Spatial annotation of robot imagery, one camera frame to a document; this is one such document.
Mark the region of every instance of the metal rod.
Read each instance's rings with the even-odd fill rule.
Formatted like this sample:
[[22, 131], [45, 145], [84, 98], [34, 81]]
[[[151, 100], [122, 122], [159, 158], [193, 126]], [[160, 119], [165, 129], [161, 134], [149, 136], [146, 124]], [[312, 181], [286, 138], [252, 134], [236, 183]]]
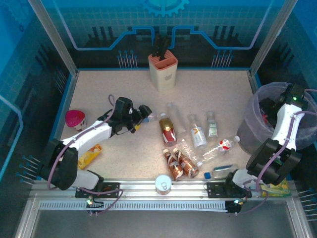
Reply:
[[261, 45], [254, 61], [250, 67], [250, 74], [254, 76], [257, 71], [259, 70], [262, 62], [264, 61], [267, 53], [271, 49], [275, 39], [279, 35], [282, 27], [284, 26], [286, 20], [288, 19], [289, 15], [291, 14], [297, 0], [285, 0], [281, 10], [279, 11], [277, 17], [275, 18], [270, 30], [266, 38], [264, 39], [263, 44]]
[[41, 0], [28, 0], [29, 4], [33, 8], [36, 16], [38, 17], [40, 23], [44, 27], [46, 33], [48, 34], [50, 40], [54, 44], [57, 52], [59, 53], [60, 57], [64, 61], [67, 69], [69, 70], [70, 74], [73, 76], [77, 75], [77, 67], [70, 56], [67, 47], [65, 46], [62, 38], [60, 37], [56, 27], [50, 15], [46, 11], [45, 7], [42, 4]]
[[28, 173], [28, 172], [26, 172], [26, 171], [23, 171], [23, 174], [24, 174], [24, 175], [32, 176], [32, 177], [34, 177], [35, 179], [37, 179], [37, 177], [36, 177], [35, 175], [32, 175], [32, 174], [30, 174], [30, 173]]
[[28, 158], [26, 158], [24, 155], [22, 156], [22, 159], [27, 160], [27, 161], [31, 162], [32, 164], [34, 164], [34, 165], [37, 165], [37, 166], [39, 165], [39, 164], [33, 162], [32, 160], [29, 160]]
[[135, 65], [136, 65], [136, 68], [138, 68], [137, 56], [134, 56], [134, 60], [135, 60]]
[[29, 177], [26, 177], [26, 176], [23, 176], [23, 175], [21, 175], [21, 174], [19, 174], [19, 173], [16, 173], [15, 175], [33, 181], [33, 179], [31, 179], [31, 178], [29, 178]]
[[133, 50], [130, 50], [131, 56], [132, 56], [132, 62], [133, 62], [133, 67], [134, 67], [134, 57], [133, 57]]
[[117, 56], [117, 58], [118, 58], [118, 63], [119, 63], [119, 66], [120, 66], [120, 68], [121, 68], [121, 64], [120, 64], [120, 56]]
[[124, 67], [127, 67], [127, 63], [125, 62], [125, 56], [122, 56], [123, 62], [124, 62]]
[[223, 51], [223, 55], [222, 55], [222, 57], [221, 57], [221, 62], [220, 62], [220, 67], [221, 67], [221, 64], [222, 64], [222, 61], [223, 61], [223, 59], [224, 59], [224, 54], [227, 52], [227, 50], [224, 50]]
[[229, 50], [229, 55], [228, 55], [228, 58], [227, 58], [227, 62], [226, 62], [226, 64], [225, 64], [226, 67], [227, 67], [227, 64], [228, 64], [228, 61], [229, 61], [229, 58], [230, 58], [231, 53], [232, 53], [232, 50]]
[[219, 67], [219, 63], [220, 63], [220, 59], [222, 58], [222, 56], [218, 57], [218, 63], [217, 63], [217, 67]]
[[216, 63], [217, 63], [219, 53], [220, 53], [220, 50], [217, 51], [217, 56], [216, 56], [216, 60], [215, 60], [215, 62], [214, 62], [214, 65], [216, 65]]
[[231, 63], [232, 58], [233, 58], [233, 56], [230, 57], [230, 60], [229, 60], [229, 63], [228, 63], [228, 65], [227, 65], [227, 67], [230, 66], [230, 63]]
[[309, 204], [309, 205], [304, 205], [303, 207], [311, 207], [311, 206], [316, 206], [317, 203], [314, 203], [314, 204]]
[[39, 160], [37, 160], [37, 159], [35, 159], [32, 155], [29, 155], [29, 158], [31, 158], [31, 159], [33, 159], [33, 160], [35, 160], [35, 161], [37, 161], [37, 162], [41, 162], [41, 161], [39, 161]]
[[131, 65], [130, 68], [132, 68], [131, 56], [129, 56], [129, 61], [130, 61], [130, 65]]
[[26, 169], [26, 170], [28, 170], [28, 171], [31, 171], [31, 172], [33, 172], [33, 173], [35, 173], [35, 174], [36, 174], [36, 172], [35, 172], [35, 171], [33, 171], [33, 170], [31, 170], [31, 169], [29, 169], [29, 168], [27, 168], [27, 167], [23, 166], [22, 164], [20, 164], [20, 165], [19, 165], [19, 167], [20, 167], [20, 168], [23, 168], [23, 169]]
[[301, 196], [300, 198], [309, 197], [309, 196], [313, 196], [313, 195], [316, 195], [316, 194], [317, 194], [317, 193], [312, 193], [312, 194], [309, 194], [309, 195]]
[[27, 184], [29, 184], [29, 185], [32, 185], [32, 186], [33, 186], [33, 184], [32, 184], [32, 183], [27, 182], [27, 181], [25, 181], [24, 179], [20, 179], [20, 182], [24, 182], [24, 183], [27, 183]]
[[118, 51], [119, 52], [119, 54], [120, 54], [120, 58], [121, 58], [121, 64], [122, 64], [122, 68], [123, 68], [123, 60], [122, 60], [122, 51]]
[[128, 54], [127, 54], [127, 53], [128, 53], [128, 51], [124, 51], [124, 53], [125, 53], [125, 57], [126, 57], [126, 59], [127, 59], [128, 67], [129, 67], [129, 60], [128, 60], [128, 59], [129, 59], [129, 57], [128, 57]]
[[304, 212], [311, 212], [311, 211], [316, 211], [317, 209], [309, 209], [309, 210], [304, 210]]
[[31, 167], [31, 168], [34, 168], [35, 170], [38, 169], [37, 167], [34, 167], [33, 165], [31, 165], [29, 162], [26, 163], [26, 166]]
[[227, 60], [228, 56], [224, 56], [224, 57], [225, 57], [225, 59], [224, 59], [223, 64], [222, 64], [223, 68], [224, 68], [224, 64], [226, 63], [226, 60]]
[[216, 58], [216, 56], [213, 56], [212, 57], [212, 63], [211, 63], [211, 67], [213, 67], [213, 62], [214, 62], [214, 59]]
[[310, 187], [308, 190], [302, 191], [302, 192], [298, 192], [297, 194], [301, 194], [301, 193], [304, 193], [304, 192], [314, 192], [314, 190]]
[[313, 197], [312, 199], [301, 201], [301, 203], [303, 203], [303, 202], [317, 202], [317, 199], [315, 197]]

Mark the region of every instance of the yellow package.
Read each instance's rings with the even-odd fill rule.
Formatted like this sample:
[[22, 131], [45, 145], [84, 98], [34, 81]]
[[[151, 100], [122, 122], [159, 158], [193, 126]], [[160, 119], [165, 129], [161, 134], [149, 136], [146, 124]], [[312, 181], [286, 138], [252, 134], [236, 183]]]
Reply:
[[102, 152], [102, 150], [103, 148], [99, 144], [92, 147], [89, 151], [87, 151], [79, 158], [78, 168], [81, 170], [84, 169], [96, 158], [97, 155], [99, 155]]
[[261, 188], [267, 191], [270, 197], [288, 197], [291, 195], [291, 190], [288, 187], [286, 179], [278, 185], [261, 184]]

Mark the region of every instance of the knife block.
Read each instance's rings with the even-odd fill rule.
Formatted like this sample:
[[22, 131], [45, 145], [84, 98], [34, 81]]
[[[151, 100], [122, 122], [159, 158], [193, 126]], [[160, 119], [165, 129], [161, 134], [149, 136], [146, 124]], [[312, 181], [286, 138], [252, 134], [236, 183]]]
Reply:
[[177, 58], [169, 50], [166, 51], [164, 57], [165, 59], [161, 61], [159, 56], [149, 55], [148, 57], [151, 82], [159, 92], [173, 88], [176, 79]]

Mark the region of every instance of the crushed plastic bottle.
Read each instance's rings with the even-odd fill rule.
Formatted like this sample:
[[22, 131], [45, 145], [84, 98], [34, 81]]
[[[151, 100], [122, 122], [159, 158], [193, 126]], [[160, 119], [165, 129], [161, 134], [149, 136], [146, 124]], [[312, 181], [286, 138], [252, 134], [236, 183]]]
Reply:
[[240, 141], [239, 136], [232, 136], [228, 139], [223, 139], [219, 143], [217, 143], [215, 146], [208, 148], [204, 151], [203, 159], [201, 160], [201, 163], [197, 163], [197, 166], [201, 166], [202, 164], [208, 163], [210, 160], [212, 160], [215, 157], [224, 155], [226, 152], [232, 149], [232, 147]]

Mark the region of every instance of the blue printed graphic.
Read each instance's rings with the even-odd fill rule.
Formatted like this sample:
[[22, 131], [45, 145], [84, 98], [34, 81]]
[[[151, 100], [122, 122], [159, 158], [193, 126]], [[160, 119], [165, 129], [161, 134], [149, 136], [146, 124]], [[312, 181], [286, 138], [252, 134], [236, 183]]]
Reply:
[[154, 13], [154, 16], [161, 15], [172, 16], [173, 13], [178, 14], [179, 10], [184, 9], [184, 5], [189, 3], [188, 0], [141, 0], [143, 8]]

